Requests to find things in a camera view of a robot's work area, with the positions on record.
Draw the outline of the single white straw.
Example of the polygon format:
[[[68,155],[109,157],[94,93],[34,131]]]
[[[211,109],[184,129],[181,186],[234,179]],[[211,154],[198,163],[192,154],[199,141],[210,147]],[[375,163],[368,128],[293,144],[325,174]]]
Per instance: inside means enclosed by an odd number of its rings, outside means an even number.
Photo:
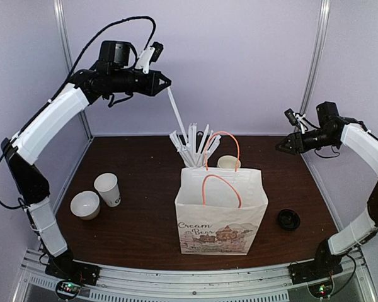
[[[174,96],[173,96],[173,93],[172,93],[172,90],[171,90],[170,87],[167,88],[167,93],[168,93],[169,101],[170,101],[172,109],[174,111],[176,120],[178,122],[179,128],[181,130],[181,134],[183,135],[183,139],[184,139],[185,143],[188,143],[188,137],[187,137],[187,134],[186,134],[186,130],[185,130],[184,124],[182,122],[178,107],[176,105],[176,102],[175,102],[175,99],[174,99]]]

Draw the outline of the stack of black cup lids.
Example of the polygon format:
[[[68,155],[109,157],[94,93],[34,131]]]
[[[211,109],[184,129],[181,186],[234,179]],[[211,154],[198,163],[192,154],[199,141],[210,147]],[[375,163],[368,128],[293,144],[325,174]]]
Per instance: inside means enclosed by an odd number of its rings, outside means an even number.
[[[301,225],[299,215],[291,209],[282,209],[277,216],[277,222],[282,229],[287,231],[296,230]]]

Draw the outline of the white printed paper bag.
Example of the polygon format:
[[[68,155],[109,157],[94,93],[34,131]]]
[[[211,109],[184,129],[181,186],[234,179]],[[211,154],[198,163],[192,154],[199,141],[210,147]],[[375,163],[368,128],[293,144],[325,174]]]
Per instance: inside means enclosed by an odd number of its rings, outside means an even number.
[[[258,169],[184,168],[175,198],[182,254],[247,255],[268,206]]]

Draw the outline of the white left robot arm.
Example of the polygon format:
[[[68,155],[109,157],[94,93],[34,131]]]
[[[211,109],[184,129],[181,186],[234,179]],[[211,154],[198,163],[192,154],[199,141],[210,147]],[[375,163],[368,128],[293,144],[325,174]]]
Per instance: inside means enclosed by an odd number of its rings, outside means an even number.
[[[135,93],[153,97],[171,85],[171,80],[160,71],[150,69],[164,46],[154,42],[146,47],[131,67],[129,42],[103,41],[98,60],[89,69],[73,73],[58,95],[50,99],[43,109],[12,139],[2,142],[3,155],[20,192],[22,207],[30,215],[35,232],[45,247],[50,264],[64,279],[78,273],[73,254],[62,236],[54,212],[49,205],[48,180],[36,168],[35,162],[47,144],[77,114],[99,98],[110,100],[109,107],[118,102],[116,93],[130,99]]]

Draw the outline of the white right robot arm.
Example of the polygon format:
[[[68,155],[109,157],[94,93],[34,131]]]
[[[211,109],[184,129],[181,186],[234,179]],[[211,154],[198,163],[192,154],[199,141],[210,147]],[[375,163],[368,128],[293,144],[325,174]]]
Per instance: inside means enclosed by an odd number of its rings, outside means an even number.
[[[276,149],[301,155],[323,147],[344,148],[352,156],[336,169],[340,176],[347,177],[344,185],[350,188],[353,184],[368,181],[364,188],[371,190],[364,194],[367,203],[357,207],[361,214],[357,214],[341,231],[323,240],[314,259],[307,262],[313,276],[322,278],[338,266],[351,249],[367,243],[378,233],[378,138],[362,120],[339,114],[334,102],[317,105],[316,113],[318,125],[313,125],[305,115],[292,109],[285,111],[290,124],[298,130],[287,135]]]

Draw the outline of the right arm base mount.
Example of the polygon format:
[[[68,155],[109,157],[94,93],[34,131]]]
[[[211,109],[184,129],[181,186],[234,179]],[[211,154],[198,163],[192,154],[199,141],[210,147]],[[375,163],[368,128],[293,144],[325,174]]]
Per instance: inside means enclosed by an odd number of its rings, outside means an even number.
[[[330,268],[317,267],[313,260],[307,262],[291,262],[288,266],[292,284],[307,284],[309,293],[314,298],[329,298],[335,292],[333,277],[342,273],[340,264]]]

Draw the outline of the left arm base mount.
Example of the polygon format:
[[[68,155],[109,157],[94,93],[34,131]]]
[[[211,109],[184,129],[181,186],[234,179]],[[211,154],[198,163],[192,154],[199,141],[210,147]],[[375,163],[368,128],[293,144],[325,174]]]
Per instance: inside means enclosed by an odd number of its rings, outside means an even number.
[[[93,264],[73,262],[69,272],[50,261],[45,268],[46,275],[59,279],[55,285],[55,294],[64,301],[76,298],[83,287],[95,286],[100,275],[100,267]]]

